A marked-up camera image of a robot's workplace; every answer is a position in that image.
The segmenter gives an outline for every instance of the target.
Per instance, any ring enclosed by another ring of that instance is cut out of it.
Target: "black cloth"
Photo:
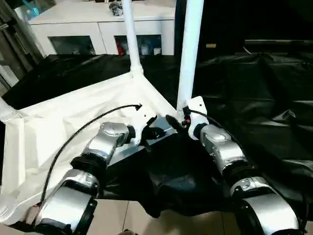
[[[146,78],[175,107],[180,61],[141,58]],[[307,217],[313,200],[313,58],[224,56],[197,65],[193,96],[231,132],[264,177]],[[16,109],[129,71],[128,56],[51,55],[3,97]],[[1,125],[1,141],[4,126]],[[136,200],[152,216],[230,209],[225,186],[197,141],[175,134],[109,167],[102,198]]]

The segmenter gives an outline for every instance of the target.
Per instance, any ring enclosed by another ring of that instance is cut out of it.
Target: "white frame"
[[[136,21],[136,35],[161,35],[162,55],[174,55],[174,21]],[[99,23],[108,54],[118,54],[114,36],[126,36],[124,22]]]
[[[43,56],[57,54],[48,37],[62,36],[90,36],[95,53],[97,55],[107,53],[98,23],[33,24],[31,28],[42,47]]]

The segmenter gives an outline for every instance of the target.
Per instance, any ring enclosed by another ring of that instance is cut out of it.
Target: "black cable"
[[[50,169],[48,171],[47,174],[47,178],[45,179],[45,185],[44,185],[44,189],[43,189],[43,193],[41,195],[41,203],[44,201],[45,199],[45,194],[48,188],[48,184],[49,184],[49,179],[51,176],[51,173],[53,171],[54,165],[56,163],[56,161],[58,160],[58,157],[60,156],[60,154],[62,153],[62,151],[65,149],[65,147],[72,141],[72,139],[74,139],[75,136],[77,136],[82,130],[84,130],[86,127],[88,127],[90,124],[92,124],[93,122],[97,121],[98,119],[104,117],[107,114],[110,114],[116,110],[120,110],[120,109],[124,109],[124,108],[129,108],[129,107],[135,107],[137,110],[140,109],[142,105],[141,104],[130,104],[130,105],[124,105],[124,106],[120,106],[117,107],[115,109],[112,109],[110,111],[107,111],[104,114],[101,114],[97,117],[95,117],[94,119],[92,119],[91,121],[87,122],[85,125],[83,125],[81,128],[78,129],[78,131],[76,131],[73,135],[71,135],[71,137],[62,145],[62,147],[59,149],[59,151],[57,152],[57,154],[55,155],[51,165],[50,165]]]

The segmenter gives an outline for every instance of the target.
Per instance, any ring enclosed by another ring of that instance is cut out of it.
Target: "white tabletop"
[[[173,20],[175,17],[175,0],[133,1],[135,21]],[[31,19],[29,24],[60,24],[83,22],[118,22],[123,16],[113,16],[108,3],[95,3],[83,0],[65,0],[39,16]]]

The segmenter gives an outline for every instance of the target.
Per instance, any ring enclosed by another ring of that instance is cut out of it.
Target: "glass cabinet door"
[[[135,21],[134,24],[140,55],[174,55],[174,21]],[[99,26],[108,54],[129,54],[124,22],[103,22]]]
[[[57,36],[48,38],[57,54],[96,54],[90,36]]]
[[[127,37],[115,36],[119,55],[129,55]],[[137,35],[139,55],[162,54],[161,35]]]

